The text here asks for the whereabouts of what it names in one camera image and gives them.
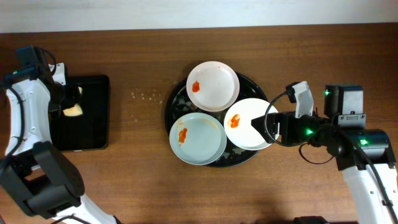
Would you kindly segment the yellow sponge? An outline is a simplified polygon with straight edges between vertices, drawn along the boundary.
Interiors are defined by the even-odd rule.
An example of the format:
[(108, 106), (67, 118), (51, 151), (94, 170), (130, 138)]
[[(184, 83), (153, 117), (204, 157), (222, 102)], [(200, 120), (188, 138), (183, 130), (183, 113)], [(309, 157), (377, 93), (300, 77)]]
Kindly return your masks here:
[(77, 85), (68, 85), (65, 87), (65, 98), (62, 101), (62, 109), (65, 116), (74, 117), (83, 114), (80, 106), (82, 93), (83, 89)]

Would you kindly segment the white plate top pinkish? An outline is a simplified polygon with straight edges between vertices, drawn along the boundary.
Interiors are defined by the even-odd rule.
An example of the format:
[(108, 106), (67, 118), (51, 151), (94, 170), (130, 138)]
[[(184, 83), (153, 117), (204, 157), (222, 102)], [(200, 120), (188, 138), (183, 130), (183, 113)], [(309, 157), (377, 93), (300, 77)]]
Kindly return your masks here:
[(239, 79), (228, 65), (207, 61), (189, 73), (186, 91), (190, 101), (198, 108), (218, 112), (230, 107), (239, 94)]

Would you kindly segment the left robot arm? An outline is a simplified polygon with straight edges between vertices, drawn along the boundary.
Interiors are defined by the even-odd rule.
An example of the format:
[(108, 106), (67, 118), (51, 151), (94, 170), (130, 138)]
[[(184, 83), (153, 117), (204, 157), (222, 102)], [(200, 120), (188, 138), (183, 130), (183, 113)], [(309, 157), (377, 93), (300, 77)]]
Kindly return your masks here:
[(87, 196), (79, 170), (65, 156), (108, 145), (109, 78), (69, 77), (53, 54), (33, 45), (16, 55), (20, 67), (1, 82), (11, 107), (1, 186), (30, 217), (117, 223)]

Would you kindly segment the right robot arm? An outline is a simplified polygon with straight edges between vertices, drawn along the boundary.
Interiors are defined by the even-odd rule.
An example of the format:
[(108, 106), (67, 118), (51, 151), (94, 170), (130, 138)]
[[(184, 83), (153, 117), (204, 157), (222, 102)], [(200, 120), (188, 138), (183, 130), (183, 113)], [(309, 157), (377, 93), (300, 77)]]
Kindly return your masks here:
[(283, 95), (295, 111), (265, 111), (250, 121), (267, 143), (284, 147), (326, 147), (353, 196), (359, 223), (397, 223), (396, 157), (388, 135), (366, 129), (363, 88), (329, 84), (324, 91), (324, 117), (313, 109), (306, 82), (286, 86)]

